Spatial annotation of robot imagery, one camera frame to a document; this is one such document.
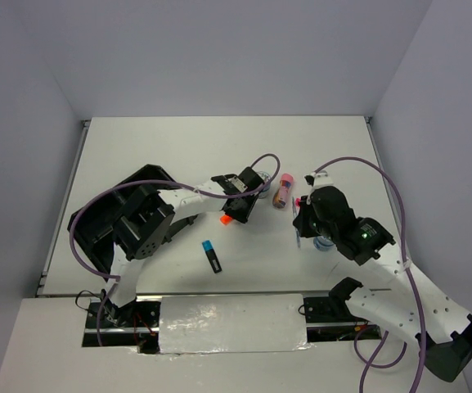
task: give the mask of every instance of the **white wall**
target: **white wall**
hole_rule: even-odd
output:
[[[412,256],[472,310],[472,2],[432,2],[373,127]],[[472,391],[472,362],[466,376]]]
[[[372,114],[431,0],[13,0],[79,117]]]
[[[20,300],[34,294],[44,266],[80,129],[0,2],[0,365]]]

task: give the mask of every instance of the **black marker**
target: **black marker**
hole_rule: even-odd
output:
[[[205,250],[206,256],[209,259],[210,266],[212,266],[212,270],[214,271],[214,273],[219,273],[222,270],[221,265],[210,240],[205,240],[203,242],[203,249]]]

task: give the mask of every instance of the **purple cable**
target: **purple cable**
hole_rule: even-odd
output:
[[[356,351],[357,357],[359,359],[361,359],[363,361],[363,363],[367,363],[368,360],[365,359],[363,357],[363,355],[361,355],[361,352],[359,352],[358,342],[359,342],[359,339],[361,338],[361,336],[364,332],[366,332],[367,330],[371,330],[373,328],[374,328],[374,326],[365,327],[353,339],[353,349]],[[373,368],[391,368],[391,367],[395,366],[396,364],[398,364],[401,361],[401,359],[403,358],[403,356],[405,355],[406,352],[407,352],[407,343],[405,342],[405,343],[403,343],[401,353],[399,354],[399,356],[392,363],[389,363],[389,364],[372,364],[371,367],[373,367]]]
[[[340,157],[340,158],[336,158],[334,160],[328,161],[326,164],[323,164],[322,166],[317,168],[315,172],[316,173],[321,172],[329,165],[332,165],[340,161],[346,161],[346,160],[359,161],[359,162],[362,162],[363,164],[370,166],[371,168],[377,170],[381,174],[381,176],[383,176],[386,179],[386,181],[389,182],[390,187],[393,190],[393,193],[398,199],[399,211],[401,213],[401,257],[402,257],[402,262],[405,263],[407,261],[407,246],[406,246],[407,217],[405,215],[405,207],[402,203],[401,194],[399,193],[399,190],[396,187],[395,183],[392,181],[392,179],[377,165],[374,165],[370,161],[365,160],[363,158],[354,157],[354,156]],[[417,365],[416,375],[414,376],[414,382],[412,383],[412,386],[409,390],[409,393],[416,393],[417,388],[419,387],[419,384],[421,381],[421,377],[423,376],[423,371],[425,370],[425,356],[426,356],[425,310],[423,308],[423,303],[421,302],[421,298],[419,295],[419,291],[417,289],[416,281],[414,280],[414,276],[412,275],[410,269],[405,269],[405,271],[407,272],[408,281],[410,282],[410,286],[412,288],[412,291],[414,292],[414,297],[416,298],[417,313],[419,315],[419,324],[420,324],[420,330],[421,330],[419,363]],[[378,347],[375,349],[372,356],[366,362],[365,369],[363,370],[363,374],[361,375],[361,381],[359,383],[359,391],[361,393],[363,392],[363,385],[365,383],[366,373],[368,372],[368,369],[371,367],[371,365],[374,363],[375,357],[379,354],[381,348],[384,345],[384,342],[386,341],[385,337],[383,338],[384,340],[381,340],[381,343],[378,345]]]
[[[383,345],[385,344],[386,339],[388,337],[389,337],[389,332],[385,331],[383,338],[381,338],[381,342],[379,343],[377,348],[375,348],[374,353],[366,362],[365,368],[363,369],[363,372],[361,374],[361,379],[359,380],[359,393],[363,393],[363,387],[365,386],[365,378],[366,378],[366,374],[368,373],[368,369],[373,365],[375,357],[379,354],[379,352],[381,351],[381,348],[383,348]]]
[[[109,279],[109,280],[115,280],[116,281],[116,283],[110,288],[109,292],[105,294],[105,297],[103,298],[103,300],[99,304],[99,310],[97,311],[96,332],[97,332],[97,342],[99,343],[99,346],[102,346],[101,335],[99,334],[100,326],[101,326],[101,314],[103,312],[103,308],[105,306],[106,301],[111,296],[111,292],[113,292],[113,290],[115,289],[115,286],[121,280],[121,277],[117,276],[117,275],[114,275],[114,274],[102,273],[98,270],[95,270],[95,269],[91,268],[90,266],[88,266],[85,263],[85,261],[83,260],[83,258],[81,258],[81,256],[79,255],[77,249],[75,248],[75,239],[74,239],[75,228],[76,228],[79,220],[81,219],[81,217],[88,210],[88,208],[90,206],[92,206],[94,203],[96,203],[96,201],[99,201],[102,197],[104,197],[105,195],[110,194],[111,192],[122,190],[123,188],[127,188],[127,187],[141,186],[141,185],[144,185],[144,184],[164,184],[164,185],[167,185],[167,186],[185,188],[186,190],[197,192],[201,195],[205,195],[206,197],[218,198],[218,199],[235,199],[235,198],[248,197],[250,195],[254,195],[256,192],[260,192],[265,187],[269,186],[274,181],[277,174],[279,174],[279,169],[281,168],[281,162],[279,160],[279,157],[276,156],[273,153],[266,153],[266,154],[263,154],[262,156],[258,157],[252,163],[250,168],[253,168],[263,158],[266,158],[266,157],[272,157],[274,160],[276,160],[277,166],[276,166],[276,171],[274,172],[274,174],[270,177],[270,179],[265,184],[262,184],[261,186],[257,187],[254,190],[247,191],[247,192],[242,192],[241,194],[233,194],[233,195],[213,194],[212,192],[206,192],[206,191],[203,191],[203,190],[198,190],[195,187],[189,186],[187,184],[171,182],[171,181],[168,181],[168,180],[154,180],[154,179],[152,179],[152,180],[138,180],[136,182],[120,184],[118,186],[115,186],[115,187],[109,188],[108,190],[105,190],[101,194],[93,197],[84,207],[81,208],[81,210],[79,210],[79,212],[74,217],[74,221],[72,221],[72,225],[70,226],[70,232],[69,232],[69,244],[70,244],[70,249],[72,251],[72,254],[74,255],[74,258],[79,262],[79,264],[81,266],[83,266],[90,273],[93,273],[93,274],[95,274],[99,277],[103,277],[103,278],[106,278],[106,279]]]

